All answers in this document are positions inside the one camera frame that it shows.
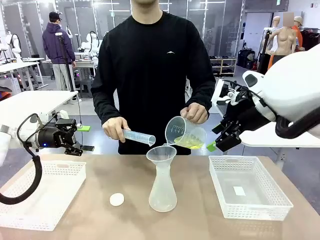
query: white plastic basket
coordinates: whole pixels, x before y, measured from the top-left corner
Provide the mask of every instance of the white plastic basket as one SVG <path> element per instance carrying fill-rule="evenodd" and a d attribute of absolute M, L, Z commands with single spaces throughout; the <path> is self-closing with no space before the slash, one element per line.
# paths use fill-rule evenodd
<path fill-rule="evenodd" d="M 42 161 L 38 188 L 25 201 L 15 205 L 0 203 L 0 227 L 53 231 L 86 179 L 86 163 Z M 35 178 L 31 167 L 3 194 L 16 197 L 24 193 Z"/>
<path fill-rule="evenodd" d="M 226 219 L 283 221 L 293 204 L 255 156 L 209 156 Z"/>

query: white desk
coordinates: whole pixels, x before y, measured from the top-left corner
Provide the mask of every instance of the white desk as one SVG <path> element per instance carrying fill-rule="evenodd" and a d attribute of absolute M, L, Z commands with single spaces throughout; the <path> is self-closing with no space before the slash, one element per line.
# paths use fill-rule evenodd
<path fill-rule="evenodd" d="M 33 113 L 50 114 L 78 91 L 24 91 L 0 101 L 0 124 L 17 128 Z"/>
<path fill-rule="evenodd" d="M 219 95 L 222 90 L 224 82 L 219 79 L 212 96 L 212 105 L 220 113 L 221 117 L 224 112 L 220 109 L 217 101 L 220 100 Z M 276 123 L 270 122 L 267 125 L 255 130 L 244 131 L 240 134 L 242 144 L 252 148 L 280 148 L 276 164 L 282 169 L 286 160 L 286 148 L 320 148 L 320 139 L 305 132 L 301 136 L 294 139 L 281 138 L 276 134 Z"/>
<path fill-rule="evenodd" d="M 31 82 L 31 78 L 30 78 L 30 74 L 29 74 L 29 70 L 28 70 L 28 67 L 30 66 L 33 66 L 33 65 L 37 65 L 37 68 L 38 68 L 38 71 L 39 71 L 39 75 L 40 75 L 40 79 L 41 79 L 41 83 L 42 83 L 42 88 L 45 87 L 44 85 L 44 80 L 43 80 L 43 77 L 42 77 L 42 74 L 41 74 L 41 71 L 40 71 L 40 68 L 39 68 L 39 62 L 11 62 L 11 63 L 6 63 L 6 64 L 3 64 L 3 65 L 0 65 L 0 73 L 1 74 L 5 74 L 5 73 L 10 73 L 11 74 L 11 78 L 13 78 L 13 73 L 14 72 L 18 72 L 20 74 L 20 77 L 23 78 L 24 75 L 23 75 L 23 72 L 25 72 L 26 74 L 26 77 L 28 79 L 28 82 L 29 82 L 29 87 L 30 87 L 30 90 L 34 90 L 34 87 L 32 85 L 32 82 Z M 22 86 L 24 89 L 27 89 L 27 86 L 26 86 L 26 83 L 25 81 L 23 80 L 22 81 Z"/>
<path fill-rule="evenodd" d="M 28 58 L 23 58 L 23 61 L 25 62 L 37 62 L 43 60 L 43 57 L 28 57 Z"/>
<path fill-rule="evenodd" d="M 42 62 L 43 64 L 51 64 L 51 60 L 45 60 Z M 96 76 L 96 64 L 94 61 L 92 60 L 80 60 L 80 59 L 76 59 L 75 60 L 76 63 L 76 69 L 93 69 L 93 76 Z"/>

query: orange garment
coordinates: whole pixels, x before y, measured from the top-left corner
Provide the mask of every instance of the orange garment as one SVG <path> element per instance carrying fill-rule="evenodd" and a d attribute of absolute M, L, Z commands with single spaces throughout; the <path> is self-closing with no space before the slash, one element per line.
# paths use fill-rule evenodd
<path fill-rule="evenodd" d="M 272 67 L 273 61 L 274 61 L 274 55 L 272 55 L 272 56 L 270 57 L 270 61 L 269 61 L 269 65 L 268 65 L 268 70 Z"/>
<path fill-rule="evenodd" d="M 296 37 L 298 38 L 299 47 L 302 47 L 303 38 L 299 28 L 296 25 L 294 25 L 292 29 L 295 30 Z"/>

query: man's right hand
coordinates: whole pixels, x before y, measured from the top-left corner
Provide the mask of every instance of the man's right hand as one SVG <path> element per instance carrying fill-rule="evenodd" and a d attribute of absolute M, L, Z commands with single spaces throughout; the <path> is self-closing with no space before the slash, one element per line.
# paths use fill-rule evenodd
<path fill-rule="evenodd" d="M 120 140 L 122 143 L 126 141 L 122 128 L 131 131 L 127 121 L 121 116 L 110 118 L 102 125 L 102 128 L 108 137 Z"/>

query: yellow liquid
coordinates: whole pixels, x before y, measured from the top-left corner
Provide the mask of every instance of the yellow liquid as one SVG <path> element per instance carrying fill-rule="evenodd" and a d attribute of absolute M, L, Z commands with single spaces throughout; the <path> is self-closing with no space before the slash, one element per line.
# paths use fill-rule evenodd
<path fill-rule="evenodd" d="M 179 146 L 187 148 L 187 149 L 200 149 L 205 143 L 200 141 L 198 138 L 194 136 L 184 136 L 184 139 L 182 141 L 181 138 L 183 136 L 177 137 L 174 142 L 177 143 L 179 142 Z"/>

